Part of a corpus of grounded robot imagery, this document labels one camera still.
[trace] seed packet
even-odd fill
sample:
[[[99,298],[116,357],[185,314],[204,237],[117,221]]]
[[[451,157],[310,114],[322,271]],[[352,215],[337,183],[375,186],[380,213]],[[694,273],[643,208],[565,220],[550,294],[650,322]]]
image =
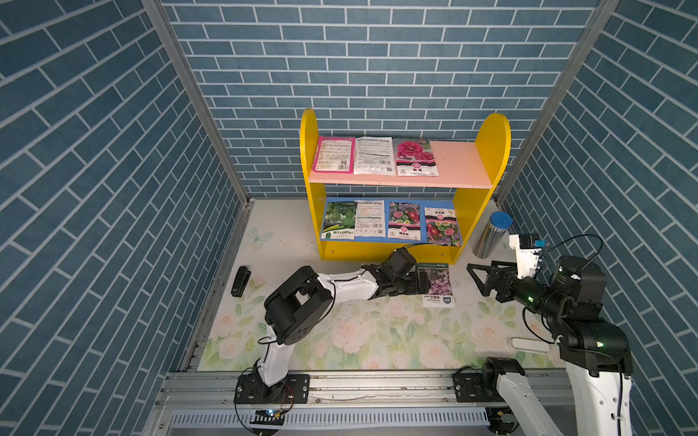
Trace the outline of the seed packet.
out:
[[[356,139],[354,174],[395,175],[391,137],[362,136]]]
[[[428,140],[393,139],[395,165],[399,176],[438,176]]]
[[[388,237],[409,241],[419,241],[422,238],[418,204],[390,202]]]
[[[357,200],[354,236],[385,236],[385,200]]]
[[[354,239],[356,202],[328,202],[321,239]]]
[[[455,210],[425,207],[424,220],[426,221],[426,241],[428,243],[454,247],[463,245]]]
[[[317,172],[347,172],[351,174],[354,168],[353,137],[324,137],[318,139],[318,150],[315,152],[313,169]]]
[[[448,277],[448,264],[417,264],[417,271],[426,272],[429,279],[429,291],[422,295],[425,308],[442,308],[455,306],[456,301],[451,291]]]

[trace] blue lid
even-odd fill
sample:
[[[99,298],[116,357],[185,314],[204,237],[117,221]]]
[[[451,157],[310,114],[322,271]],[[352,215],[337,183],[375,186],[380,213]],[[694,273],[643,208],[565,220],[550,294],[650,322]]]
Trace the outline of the blue lid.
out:
[[[512,217],[508,213],[495,212],[489,217],[489,222],[498,229],[506,230],[512,225]]]

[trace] pink shelf board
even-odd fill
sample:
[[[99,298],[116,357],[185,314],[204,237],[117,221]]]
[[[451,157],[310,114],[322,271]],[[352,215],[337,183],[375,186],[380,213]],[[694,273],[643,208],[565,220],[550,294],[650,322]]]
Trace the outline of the pink shelf board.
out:
[[[310,172],[310,183],[343,185],[428,186],[431,188],[490,189],[480,153],[474,142],[431,141],[440,176],[383,176],[377,174],[342,174]]]

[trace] metal frame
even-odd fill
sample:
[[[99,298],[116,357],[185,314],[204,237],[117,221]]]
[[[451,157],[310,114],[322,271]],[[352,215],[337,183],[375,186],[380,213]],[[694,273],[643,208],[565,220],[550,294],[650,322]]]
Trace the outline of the metal frame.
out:
[[[243,206],[247,206],[250,197],[240,181],[237,171],[235,171],[228,149],[225,147],[223,137],[221,137],[221,132],[218,130],[218,127],[216,127],[216,122],[211,115],[211,111],[206,104],[203,94],[201,94],[199,85],[196,83],[194,73],[186,60],[184,51],[179,44],[175,30],[172,28],[172,24],[168,19],[161,0],[141,0],[141,3],[143,3],[145,13],[148,14],[148,18],[153,24],[155,33],[157,33],[160,42],[163,44],[165,51],[170,57],[172,67],[174,67],[174,71],[177,73],[177,77],[181,81],[184,91],[187,96],[189,96],[189,100],[192,106],[194,106],[196,114],[199,116],[201,125],[206,131],[211,145],[216,151],[216,155],[218,155],[218,159],[221,161],[233,189],[235,189],[237,196],[240,197]]]
[[[601,35],[601,31],[606,27],[606,23],[611,18],[611,14],[616,9],[618,2],[619,0],[599,0],[596,9],[591,13],[589,22],[579,38],[579,42],[574,46],[574,49],[572,49],[572,53],[570,53],[570,57],[567,59],[567,63],[560,73],[550,96],[545,100],[538,118],[533,122],[528,137],[526,137],[526,140],[521,146],[519,155],[514,160],[512,168],[507,171],[503,182],[499,185],[499,189],[495,194],[497,205],[504,203],[507,195],[509,195],[509,192],[511,192],[514,187],[514,183],[519,178],[521,171],[524,170],[526,161],[528,161],[530,155],[533,154],[535,147],[538,146],[538,141],[540,141],[543,133],[545,133],[545,130],[548,128],[555,111],[557,111],[562,103],[567,94],[567,90],[572,86],[574,78],[584,65],[586,57],[591,52],[594,44],[596,44],[596,40]]]
[[[230,238],[228,238],[228,243],[225,246],[223,258],[221,258],[221,263],[218,264],[216,275],[214,276],[214,280],[211,283],[211,288],[206,296],[206,301],[204,302],[204,306],[201,308],[201,313],[199,314],[199,318],[194,326],[191,338],[189,338],[189,344],[187,344],[186,351],[182,357],[182,362],[178,366],[180,371],[187,371],[191,368],[191,366],[194,368],[198,366],[198,360],[193,362],[194,364],[192,365],[195,351],[199,349],[199,355],[201,355],[201,353],[203,353],[203,347],[206,346],[206,339],[208,339],[209,331],[211,331],[211,326],[213,325],[214,319],[216,318],[216,313],[218,312],[218,305],[221,304],[223,293],[226,290],[228,278],[230,277],[232,266],[235,263],[237,251],[240,249],[240,243],[245,235],[245,229],[247,228],[247,222],[250,219],[250,213],[252,212],[253,206],[254,200],[251,200],[250,203],[240,209],[237,222],[235,223],[235,226],[230,234]]]
[[[458,403],[453,370],[308,371],[309,401],[294,409],[415,409],[438,407],[448,412],[462,407],[504,407],[507,403]],[[467,370],[463,373],[475,374]],[[224,411],[234,408],[240,373],[169,373],[143,435],[165,435],[173,415],[187,410]],[[526,378],[542,405],[573,405],[570,379],[564,369],[527,370]],[[259,406],[238,405],[247,412]]]

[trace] floor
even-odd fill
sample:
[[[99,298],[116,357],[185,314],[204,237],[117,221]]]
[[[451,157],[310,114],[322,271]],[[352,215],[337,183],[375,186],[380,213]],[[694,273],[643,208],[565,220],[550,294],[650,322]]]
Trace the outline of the floor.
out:
[[[521,322],[521,305],[481,296],[466,271],[468,263],[514,260],[506,238],[487,260],[472,254],[495,210],[488,205],[458,264],[450,267],[453,309],[423,308],[421,296],[342,303],[296,344],[290,369],[479,368],[487,356],[514,357],[524,368],[563,367],[557,347],[543,355],[512,351],[510,338],[534,338]],[[299,267],[310,265],[323,273],[360,268],[354,262],[320,260],[306,200],[256,201],[229,283],[241,265],[251,270],[251,279],[242,298],[223,295],[199,371],[243,370],[263,357],[266,347],[257,344],[266,331],[263,302]],[[549,338],[540,319],[528,314],[528,322]]]

